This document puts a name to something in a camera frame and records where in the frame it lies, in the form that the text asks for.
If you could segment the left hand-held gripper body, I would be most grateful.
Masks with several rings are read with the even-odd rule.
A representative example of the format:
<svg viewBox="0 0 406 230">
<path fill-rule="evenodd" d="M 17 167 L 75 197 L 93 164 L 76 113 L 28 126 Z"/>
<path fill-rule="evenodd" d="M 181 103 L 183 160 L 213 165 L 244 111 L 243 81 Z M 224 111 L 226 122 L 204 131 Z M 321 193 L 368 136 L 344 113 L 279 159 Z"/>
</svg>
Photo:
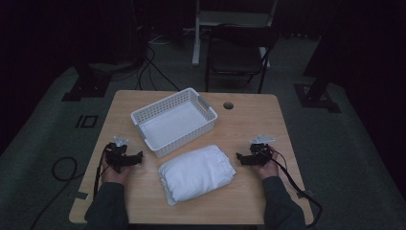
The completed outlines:
<svg viewBox="0 0 406 230">
<path fill-rule="evenodd" d="M 120 173 L 124 166 L 124 157 L 127 151 L 128 142 L 128 139 L 121 139 L 114 136 L 113 141 L 107 144 L 104 148 L 106 163 L 117 173 Z"/>
</svg>

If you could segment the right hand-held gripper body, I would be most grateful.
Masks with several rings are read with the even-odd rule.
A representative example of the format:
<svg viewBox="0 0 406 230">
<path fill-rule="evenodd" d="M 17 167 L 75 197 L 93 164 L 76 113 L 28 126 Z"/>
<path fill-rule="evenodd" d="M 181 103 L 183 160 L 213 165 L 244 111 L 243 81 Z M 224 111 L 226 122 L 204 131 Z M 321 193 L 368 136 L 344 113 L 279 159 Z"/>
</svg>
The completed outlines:
<svg viewBox="0 0 406 230">
<path fill-rule="evenodd" d="M 256 138 L 250 140 L 250 151 L 253 157 L 253 165 L 264 166 L 271 160 L 272 150 L 269 144 L 275 141 L 275 138 L 261 134 L 259 134 Z"/>
</svg>

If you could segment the white plastic basket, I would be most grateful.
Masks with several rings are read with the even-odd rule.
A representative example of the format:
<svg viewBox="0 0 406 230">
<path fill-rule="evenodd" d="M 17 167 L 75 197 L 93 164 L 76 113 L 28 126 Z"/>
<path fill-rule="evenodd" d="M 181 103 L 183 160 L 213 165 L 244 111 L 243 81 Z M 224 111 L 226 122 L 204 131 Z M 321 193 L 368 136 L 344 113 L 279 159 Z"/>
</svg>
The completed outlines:
<svg viewBox="0 0 406 230">
<path fill-rule="evenodd" d="M 212 130 L 217 113 L 187 88 L 133 111 L 130 117 L 149 149 L 162 158 Z"/>
</svg>

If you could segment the white cloth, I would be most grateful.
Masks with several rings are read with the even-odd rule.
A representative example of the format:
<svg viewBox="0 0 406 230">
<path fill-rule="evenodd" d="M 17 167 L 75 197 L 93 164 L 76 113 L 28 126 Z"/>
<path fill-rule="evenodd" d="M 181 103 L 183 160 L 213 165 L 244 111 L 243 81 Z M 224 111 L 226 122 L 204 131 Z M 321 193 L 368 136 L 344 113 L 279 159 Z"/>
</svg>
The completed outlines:
<svg viewBox="0 0 406 230">
<path fill-rule="evenodd" d="M 235 174 L 230 159 L 216 145 L 182 153 L 159 168 L 169 206 L 226 186 Z"/>
</svg>

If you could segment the person's right hand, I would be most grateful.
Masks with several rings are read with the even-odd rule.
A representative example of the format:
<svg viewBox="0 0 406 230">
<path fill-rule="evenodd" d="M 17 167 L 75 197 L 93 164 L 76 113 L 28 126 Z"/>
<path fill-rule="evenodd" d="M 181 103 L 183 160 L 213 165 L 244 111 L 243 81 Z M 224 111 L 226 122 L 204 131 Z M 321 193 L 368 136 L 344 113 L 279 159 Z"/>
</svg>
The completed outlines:
<svg viewBox="0 0 406 230">
<path fill-rule="evenodd" d="M 269 161 L 264 166 L 257 169 L 259 177 L 265 179 L 268 177 L 275 177 L 279 175 L 279 166 L 274 161 Z"/>
</svg>

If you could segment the person's left hand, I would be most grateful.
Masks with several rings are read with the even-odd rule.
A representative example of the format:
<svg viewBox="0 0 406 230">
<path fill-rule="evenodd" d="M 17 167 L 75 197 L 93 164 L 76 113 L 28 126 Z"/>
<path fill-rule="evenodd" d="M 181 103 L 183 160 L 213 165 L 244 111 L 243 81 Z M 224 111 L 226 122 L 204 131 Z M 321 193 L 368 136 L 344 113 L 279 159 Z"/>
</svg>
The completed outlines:
<svg viewBox="0 0 406 230">
<path fill-rule="evenodd" d="M 106 161 L 103 161 L 101 181 L 103 183 L 119 183 L 124 185 L 131 171 L 132 167 L 126 167 L 121 172 L 116 172 Z"/>
</svg>

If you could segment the black folding chair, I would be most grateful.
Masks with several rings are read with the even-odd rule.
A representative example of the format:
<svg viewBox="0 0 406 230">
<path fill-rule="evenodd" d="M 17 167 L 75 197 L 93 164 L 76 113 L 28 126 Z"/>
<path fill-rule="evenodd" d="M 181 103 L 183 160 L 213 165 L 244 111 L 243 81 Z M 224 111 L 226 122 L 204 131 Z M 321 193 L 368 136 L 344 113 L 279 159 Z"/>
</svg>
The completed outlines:
<svg viewBox="0 0 406 230">
<path fill-rule="evenodd" d="M 220 76 L 245 76 L 250 82 L 260 75 L 261 92 L 269 54 L 275 47 L 280 34 L 271 26 L 245 26 L 219 24 L 209 33 L 208 51 L 205 66 L 205 91 L 209 91 L 210 74 Z"/>
</svg>

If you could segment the black stand with base plate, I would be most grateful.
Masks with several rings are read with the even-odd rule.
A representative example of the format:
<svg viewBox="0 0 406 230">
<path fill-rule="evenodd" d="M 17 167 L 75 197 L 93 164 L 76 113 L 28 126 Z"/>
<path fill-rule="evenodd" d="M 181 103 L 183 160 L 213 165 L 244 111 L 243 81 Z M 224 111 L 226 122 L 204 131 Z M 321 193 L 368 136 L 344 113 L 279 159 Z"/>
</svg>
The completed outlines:
<svg viewBox="0 0 406 230">
<path fill-rule="evenodd" d="M 103 98 L 112 75 L 92 68 L 86 62 L 74 65 L 79 74 L 74 86 L 62 97 L 63 102 L 79 102 L 82 98 Z"/>
<path fill-rule="evenodd" d="M 295 83 L 294 88 L 302 107 L 325 108 L 330 113 L 340 113 L 341 109 L 327 92 L 327 86 L 334 77 L 336 65 L 333 63 L 331 54 L 331 38 L 328 34 L 329 26 L 334 22 L 336 12 L 340 8 L 342 0 L 335 0 L 334 8 L 329 14 L 327 27 L 322 33 L 318 46 L 316 47 L 304 73 L 315 77 L 315 81 L 309 85 Z"/>
</svg>

